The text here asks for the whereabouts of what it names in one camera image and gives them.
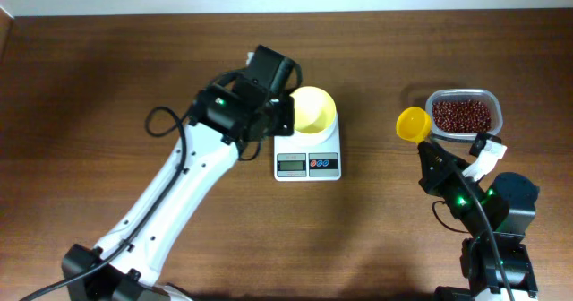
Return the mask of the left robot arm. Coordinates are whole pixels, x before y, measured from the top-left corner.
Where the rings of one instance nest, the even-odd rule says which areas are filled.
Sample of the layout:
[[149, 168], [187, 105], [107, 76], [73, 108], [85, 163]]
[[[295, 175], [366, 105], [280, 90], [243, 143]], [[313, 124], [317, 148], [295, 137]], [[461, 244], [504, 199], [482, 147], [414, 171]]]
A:
[[249, 143], [290, 135], [294, 60], [257, 46], [244, 68], [225, 72], [199, 91], [175, 120], [179, 138], [139, 200], [92, 248], [74, 245], [62, 263], [72, 300], [187, 300], [159, 285], [163, 265], [212, 186], [243, 160]]

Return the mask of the yellow measuring scoop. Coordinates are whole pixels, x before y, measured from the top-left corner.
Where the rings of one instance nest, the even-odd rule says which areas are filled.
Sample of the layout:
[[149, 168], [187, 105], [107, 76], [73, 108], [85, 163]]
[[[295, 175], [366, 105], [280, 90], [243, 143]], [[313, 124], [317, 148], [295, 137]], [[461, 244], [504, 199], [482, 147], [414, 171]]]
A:
[[409, 107], [398, 117], [397, 136], [405, 141], [419, 144], [425, 140], [432, 129], [432, 119], [420, 107]]

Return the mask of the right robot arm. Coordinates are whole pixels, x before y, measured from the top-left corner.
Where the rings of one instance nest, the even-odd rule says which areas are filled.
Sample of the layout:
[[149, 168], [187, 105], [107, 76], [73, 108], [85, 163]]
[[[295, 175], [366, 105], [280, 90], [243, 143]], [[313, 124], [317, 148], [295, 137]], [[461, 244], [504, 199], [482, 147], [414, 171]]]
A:
[[504, 157], [506, 146], [496, 137], [479, 134], [470, 149], [473, 163], [434, 141], [422, 141], [417, 149], [422, 168], [419, 185], [438, 197], [468, 234], [460, 256], [467, 288], [439, 286], [433, 299], [538, 299], [533, 264], [523, 241], [535, 219], [539, 187], [513, 172], [498, 174], [486, 189], [480, 186]]

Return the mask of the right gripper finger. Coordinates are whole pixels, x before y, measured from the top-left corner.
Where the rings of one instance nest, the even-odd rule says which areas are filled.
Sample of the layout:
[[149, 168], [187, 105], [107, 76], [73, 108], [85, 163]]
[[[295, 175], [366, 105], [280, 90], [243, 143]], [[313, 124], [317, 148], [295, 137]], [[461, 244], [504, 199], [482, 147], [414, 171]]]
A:
[[429, 154], [433, 163], [451, 163], [455, 161], [453, 155], [446, 151], [437, 141], [430, 139], [428, 143], [430, 145]]
[[443, 167], [443, 160], [436, 147], [430, 142], [420, 142], [417, 145], [423, 176], [439, 173]]

